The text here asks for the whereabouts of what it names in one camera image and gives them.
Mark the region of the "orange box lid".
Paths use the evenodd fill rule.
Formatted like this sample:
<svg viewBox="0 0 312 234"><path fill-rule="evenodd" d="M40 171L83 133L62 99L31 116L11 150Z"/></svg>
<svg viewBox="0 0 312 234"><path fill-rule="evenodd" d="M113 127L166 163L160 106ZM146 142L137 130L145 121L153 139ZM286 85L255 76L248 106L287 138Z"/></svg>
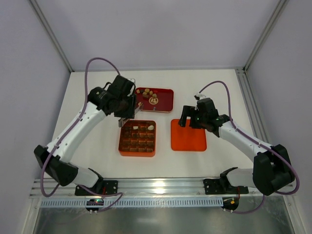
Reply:
<svg viewBox="0 0 312 234"><path fill-rule="evenodd" d="M171 120L171 149L184 152L204 152L207 149L206 133L204 129L193 129L189 126L181 127L178 119Z"/></svg>

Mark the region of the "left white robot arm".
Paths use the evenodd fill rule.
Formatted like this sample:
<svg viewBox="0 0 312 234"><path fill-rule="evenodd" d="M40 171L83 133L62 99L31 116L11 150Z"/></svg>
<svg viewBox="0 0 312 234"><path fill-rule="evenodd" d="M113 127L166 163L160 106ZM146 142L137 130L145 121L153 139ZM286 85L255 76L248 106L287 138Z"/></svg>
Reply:
<svg viewBox="0 0 312 234"><path fill-rule="evenodd" d="M113 82L86 92L82 109L71 123L47 146L38 145L34 154L41 167L59 186L71 183L88 194L100 195L104 179L96 171L71 163L76 149L89 133L107 116L117 117L119 127L133 119L138 112L136 82L117 75Z"/></svg>

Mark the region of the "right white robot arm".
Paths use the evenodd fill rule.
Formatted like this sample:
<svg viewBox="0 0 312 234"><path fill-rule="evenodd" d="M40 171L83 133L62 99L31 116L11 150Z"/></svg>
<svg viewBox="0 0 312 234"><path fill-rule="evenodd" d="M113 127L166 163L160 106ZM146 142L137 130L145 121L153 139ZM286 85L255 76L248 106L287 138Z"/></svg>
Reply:
<svg viewBox="0 0 312 234"><path fill-rule="evenodd" d="M233 167L220 174L220 184L225 191L236 187L253 187L264 195L271 195L295 180L284 146L273 146L240 129L228 115L218 113L210 98L198 100L196 106L183 106L178 124L180 127L189 126L213 133L253 162L251 169Z"/></svg>

